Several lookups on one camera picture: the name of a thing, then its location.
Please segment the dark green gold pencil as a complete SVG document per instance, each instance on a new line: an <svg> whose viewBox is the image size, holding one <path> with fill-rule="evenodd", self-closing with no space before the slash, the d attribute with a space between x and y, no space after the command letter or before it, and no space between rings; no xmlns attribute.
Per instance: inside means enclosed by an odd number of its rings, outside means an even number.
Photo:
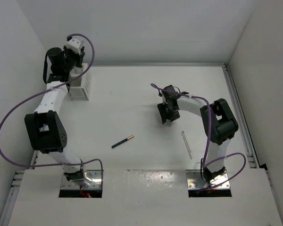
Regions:
<svg viewBox="0 0 283 226"><path fill-rule="evenodd" d="M132 139L132 138L134 138L134 135L131 135L131 136L129 136L129 137L127 137L127 138L125 138L125 139L123 139L123 140L117 142L116 144L113 144L113 145L111 146L111 148L114 149L114 148L116 148L117 146L119 146L119 145L121 145L121 144L123 144L123 143L129 141L129 140Z"/></svg>

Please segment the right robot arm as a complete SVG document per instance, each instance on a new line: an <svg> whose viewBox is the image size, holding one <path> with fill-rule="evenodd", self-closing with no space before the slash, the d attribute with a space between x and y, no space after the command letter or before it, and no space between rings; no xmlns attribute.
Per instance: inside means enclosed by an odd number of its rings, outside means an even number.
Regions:
<svg viewBox="0 0 283 226"><path fill-rule="evenodd" d="M200 172L204 181L209 183L215 177L225 172L224 159L230 140L238 131L238 122L227 101L220 98L213 103L188 92L177 92L173 85L159 88L162 103L158 104L158 111L162 124L171 124L180 118L180 111L186 111L199 116L207 136L204 156L200 161Z"/></svg>

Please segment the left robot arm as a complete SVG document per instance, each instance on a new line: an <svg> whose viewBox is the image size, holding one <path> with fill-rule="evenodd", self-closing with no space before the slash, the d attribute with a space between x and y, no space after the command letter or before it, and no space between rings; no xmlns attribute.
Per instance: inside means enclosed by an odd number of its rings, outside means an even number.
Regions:
<svg viewBox="0 0 283 226"><path fill-rule="evenodd" d="M82 67L84 47L54 47L46 52L43 81L46 93L31 114L25 116L25 126L31 146L60 163L68 181L82 184L86 179L81 159L66 149L67 132L59 118L59 111L69 92L70 72Z"/></svg>

